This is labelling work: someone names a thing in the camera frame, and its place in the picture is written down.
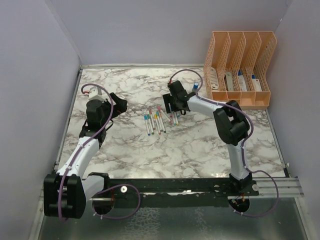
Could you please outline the light blue cap marker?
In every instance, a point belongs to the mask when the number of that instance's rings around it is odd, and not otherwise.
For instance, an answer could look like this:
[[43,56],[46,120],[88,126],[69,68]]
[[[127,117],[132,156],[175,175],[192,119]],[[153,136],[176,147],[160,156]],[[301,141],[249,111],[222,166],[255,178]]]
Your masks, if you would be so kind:
[[174,125],[175,125],[175,126],[178,126],[179,123],[178,123],[177,114],[176,114],[175,112],[173,112],[172,115],[173,115]]

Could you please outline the magenta cap marker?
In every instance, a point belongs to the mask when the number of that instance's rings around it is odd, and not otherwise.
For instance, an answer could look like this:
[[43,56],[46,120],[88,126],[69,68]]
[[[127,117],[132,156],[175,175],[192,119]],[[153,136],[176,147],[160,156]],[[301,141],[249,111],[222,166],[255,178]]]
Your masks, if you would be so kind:
[[173,117],[172,113],[169,114],[169,118],[170,118],[170,123],[173,124],[174,123],[174,117]]

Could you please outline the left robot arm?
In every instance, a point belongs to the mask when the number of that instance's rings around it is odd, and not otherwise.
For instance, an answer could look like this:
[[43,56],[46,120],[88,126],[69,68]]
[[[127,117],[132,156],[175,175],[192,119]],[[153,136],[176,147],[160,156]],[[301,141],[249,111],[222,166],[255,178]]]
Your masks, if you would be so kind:
[[104,174],[96,173],[83,180],[92,157],[101,148],[106,135],[106,125],[127,111],[128,102],[115,93],[111,102],[97,94],[86,104],[86,120],[79,133],[79,140],[68,161],[43,180],[43,207],[47,217],[79,219],[87,201],[97,194],[103,198],[111,190]]

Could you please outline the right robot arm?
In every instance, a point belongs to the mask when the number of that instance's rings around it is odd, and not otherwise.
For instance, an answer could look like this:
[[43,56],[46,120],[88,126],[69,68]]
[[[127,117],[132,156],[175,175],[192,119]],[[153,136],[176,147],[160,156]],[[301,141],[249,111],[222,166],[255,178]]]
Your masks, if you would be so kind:
[[195,92],[188,93],[179,80],[167,85],[169,93],[163,100],[166,111],[181,114],[196,112],[211,117],[215,121],[220,139],[227,145],[230,159],[230,191],[240,196],[247,191],[252,181],[252,173],[247,168],[245,140],[248,138],[250,124],[239,104],[231,100],[227,103],[201,97]]

